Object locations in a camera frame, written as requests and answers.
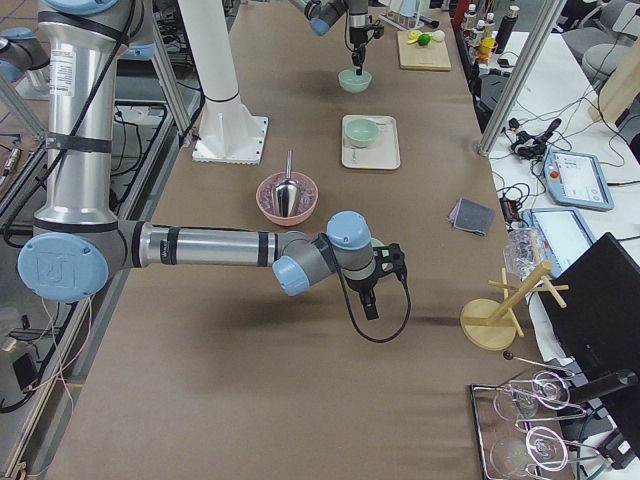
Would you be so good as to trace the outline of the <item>wine glass rack tray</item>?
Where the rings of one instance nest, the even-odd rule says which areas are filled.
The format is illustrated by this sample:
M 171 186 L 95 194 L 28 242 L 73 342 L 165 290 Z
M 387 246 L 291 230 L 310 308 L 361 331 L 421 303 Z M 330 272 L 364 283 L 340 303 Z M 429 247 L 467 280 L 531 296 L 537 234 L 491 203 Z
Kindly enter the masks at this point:
M 558 479 L 596 448 L 562 437 L 560 423 L 587 412 L 570 402 L 565 380 L 543 370 L 500 385 L 469 387 L 484 479 Z

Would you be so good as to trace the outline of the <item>aluminium frame post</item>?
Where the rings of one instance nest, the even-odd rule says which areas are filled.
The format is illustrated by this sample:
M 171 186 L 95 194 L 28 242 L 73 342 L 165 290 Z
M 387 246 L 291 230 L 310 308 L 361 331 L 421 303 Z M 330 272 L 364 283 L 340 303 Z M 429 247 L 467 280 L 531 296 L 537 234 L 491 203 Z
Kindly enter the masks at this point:
M 478 143 L 477 153 L 480 156 L 488 157 L 493 149 L 565 3 L 565 0 L 545 0 L 543 2 L 541 13 L 526 38 L 514 70 Z

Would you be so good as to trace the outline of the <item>blue teach pendant near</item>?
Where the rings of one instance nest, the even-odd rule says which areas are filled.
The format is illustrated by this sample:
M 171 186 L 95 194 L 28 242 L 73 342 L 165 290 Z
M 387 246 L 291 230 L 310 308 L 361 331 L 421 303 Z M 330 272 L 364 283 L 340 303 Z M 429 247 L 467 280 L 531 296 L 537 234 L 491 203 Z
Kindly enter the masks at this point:
M 559 277 L 596 241 L 575 207 L 526 209 L 522 219 L 537 230 L 544 253 L 554 263 L 551 277 Z

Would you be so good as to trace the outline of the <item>grey cloth stack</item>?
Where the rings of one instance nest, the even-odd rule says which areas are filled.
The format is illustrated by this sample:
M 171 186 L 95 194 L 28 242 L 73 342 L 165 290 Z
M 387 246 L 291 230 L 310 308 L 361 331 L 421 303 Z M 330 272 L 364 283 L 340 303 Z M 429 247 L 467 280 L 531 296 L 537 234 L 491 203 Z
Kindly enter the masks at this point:
M 459 198 L 449 213 L 448 220 L 458 230 L 486 236 L 495 211 L 466 198 Z

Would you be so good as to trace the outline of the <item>green lime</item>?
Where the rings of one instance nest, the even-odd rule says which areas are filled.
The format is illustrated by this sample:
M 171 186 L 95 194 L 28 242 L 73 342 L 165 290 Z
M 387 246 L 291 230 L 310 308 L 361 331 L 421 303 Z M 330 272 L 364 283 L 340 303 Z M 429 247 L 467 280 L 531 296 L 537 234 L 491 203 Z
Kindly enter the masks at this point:
M 432 40 L 432 35 L 430 33 L 423 33 L 417 38 L 417 43 L 419 46 L 427 46 Z

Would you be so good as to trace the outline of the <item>black monitor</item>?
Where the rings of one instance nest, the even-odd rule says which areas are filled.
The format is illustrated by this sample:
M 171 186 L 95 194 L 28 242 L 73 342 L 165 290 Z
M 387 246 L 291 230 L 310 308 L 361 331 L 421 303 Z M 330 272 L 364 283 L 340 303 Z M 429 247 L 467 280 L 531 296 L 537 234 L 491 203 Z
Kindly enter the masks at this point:
M 540 295 L 563 351 L 587 383 L 570 390 L 578 404 L 600 398 L 624 439 L 639 450 L 639 386 L 616 377 L 639 373 L 639 266 L 606 233 L 557 278 L 567 303 Z

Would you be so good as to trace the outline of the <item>wooden mug tree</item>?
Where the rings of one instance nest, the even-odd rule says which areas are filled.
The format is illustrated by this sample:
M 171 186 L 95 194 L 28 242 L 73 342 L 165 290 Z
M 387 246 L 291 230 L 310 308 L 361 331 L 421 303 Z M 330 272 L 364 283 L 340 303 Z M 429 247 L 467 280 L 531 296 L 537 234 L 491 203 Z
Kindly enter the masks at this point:
M 508 273 L 504 266 L 501 279 L 489 283 L 502 290 L 502 301 L 480 298 L 468 302 L 463 307 L 460 314 L 461 328 L 476 346 L 489 351 L 501 351 L 507 349 L 516 337 L 522 337 L 524 332 L 514 308 L 530 293 L 549 293 L 560 307 L 566 306 L 561 293 L 569 287 L 552 283 L 550 275 L 554 263 L 546 257 L 540 235 L 539 238 L 542 243 L 543 260 L 527 277 L 520 279 Z

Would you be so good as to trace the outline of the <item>clear plastic cup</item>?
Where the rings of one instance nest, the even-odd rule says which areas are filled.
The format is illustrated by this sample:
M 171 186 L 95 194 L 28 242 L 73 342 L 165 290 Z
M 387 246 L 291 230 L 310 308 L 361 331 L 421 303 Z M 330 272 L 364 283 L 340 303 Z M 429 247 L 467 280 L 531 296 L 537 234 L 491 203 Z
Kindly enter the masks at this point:
M 520 228 L 508 233 L 503 249 L 506 270 L 520 279 L 527 277 L 543 260 L 538 230 Z

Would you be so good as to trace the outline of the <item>blue teach pendant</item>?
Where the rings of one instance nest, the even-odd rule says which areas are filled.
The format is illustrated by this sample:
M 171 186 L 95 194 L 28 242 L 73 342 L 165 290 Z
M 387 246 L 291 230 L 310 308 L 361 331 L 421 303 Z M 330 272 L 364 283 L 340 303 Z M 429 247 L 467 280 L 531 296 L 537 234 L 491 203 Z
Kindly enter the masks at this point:
M 537 230 L 544 253 L 554 263 L 551 277 L 559 277 L 596 241 L 575 207 L 526 209 L 522 219 Z
M 614 209 L 595 155 L 549 149 L 543 160 L 547 190 L 556 204 L 595 211 Z

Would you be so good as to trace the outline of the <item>pink bowl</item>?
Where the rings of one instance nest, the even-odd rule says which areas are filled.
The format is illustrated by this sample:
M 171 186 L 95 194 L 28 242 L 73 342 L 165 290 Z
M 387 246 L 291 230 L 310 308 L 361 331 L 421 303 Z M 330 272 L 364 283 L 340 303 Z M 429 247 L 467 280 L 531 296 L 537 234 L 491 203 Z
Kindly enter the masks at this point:
M 255 194 L 263 215 L 280 226 L 295 226 L 307 220 L 319 198 L 316 183 L 307 175 L 278 172 L 264 179 Z

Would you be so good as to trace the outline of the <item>green bowl carried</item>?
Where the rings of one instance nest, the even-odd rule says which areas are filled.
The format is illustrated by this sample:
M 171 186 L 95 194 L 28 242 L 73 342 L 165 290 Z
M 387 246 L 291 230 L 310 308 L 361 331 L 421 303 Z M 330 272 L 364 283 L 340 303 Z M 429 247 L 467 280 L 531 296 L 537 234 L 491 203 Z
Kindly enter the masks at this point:
M 348 93 L 364 92 L 371 84 L 372 75 L 363 70 L 358 74 L 355 70 L 345 69 L 338 73 L 340 87 Z

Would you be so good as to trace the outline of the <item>blue teach pendant far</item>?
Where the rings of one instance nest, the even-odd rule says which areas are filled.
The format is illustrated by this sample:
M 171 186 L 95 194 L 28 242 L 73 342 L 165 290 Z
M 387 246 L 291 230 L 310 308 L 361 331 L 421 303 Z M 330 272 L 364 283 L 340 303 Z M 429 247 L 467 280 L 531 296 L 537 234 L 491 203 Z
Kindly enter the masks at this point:
M 549 149 L 543 160 L 547 190 L 556 204 L 595 211 L 614 209 L 595 155 Z

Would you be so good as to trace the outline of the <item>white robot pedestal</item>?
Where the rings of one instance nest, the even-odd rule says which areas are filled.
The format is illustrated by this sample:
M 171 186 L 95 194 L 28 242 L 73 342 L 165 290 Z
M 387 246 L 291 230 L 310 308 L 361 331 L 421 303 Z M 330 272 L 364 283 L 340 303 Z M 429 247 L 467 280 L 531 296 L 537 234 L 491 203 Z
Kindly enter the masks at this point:
M 222 3 L 186 0 L 179 8 L 205 97 L 193 159 L 259 164 L 268 119 L 242 102 Z

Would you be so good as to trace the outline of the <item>beige serving tray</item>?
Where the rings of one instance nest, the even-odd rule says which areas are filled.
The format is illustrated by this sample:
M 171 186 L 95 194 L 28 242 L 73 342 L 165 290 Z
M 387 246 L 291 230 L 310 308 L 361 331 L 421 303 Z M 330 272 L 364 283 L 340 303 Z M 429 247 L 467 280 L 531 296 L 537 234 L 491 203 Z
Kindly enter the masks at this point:
M 376 123 L 379 134 L 370 146 L 358 148 L 346 136 L 347 124 L 356 119 Z M 388 115 L 345 115 L 342 118 L 341 164 L 350 169 L 396 170 L 401 165 L 396 119 Z

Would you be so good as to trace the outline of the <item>bamboo cutting board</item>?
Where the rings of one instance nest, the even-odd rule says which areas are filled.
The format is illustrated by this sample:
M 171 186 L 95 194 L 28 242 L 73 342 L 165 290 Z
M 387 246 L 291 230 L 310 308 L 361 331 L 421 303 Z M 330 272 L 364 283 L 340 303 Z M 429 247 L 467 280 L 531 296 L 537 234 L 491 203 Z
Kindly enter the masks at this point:
M 409 44 L 408 31 L 396 33 L 399 65 L 404 70 L 450 71 L 451 61 L 444 40 L 431 41 L 426 46 Z

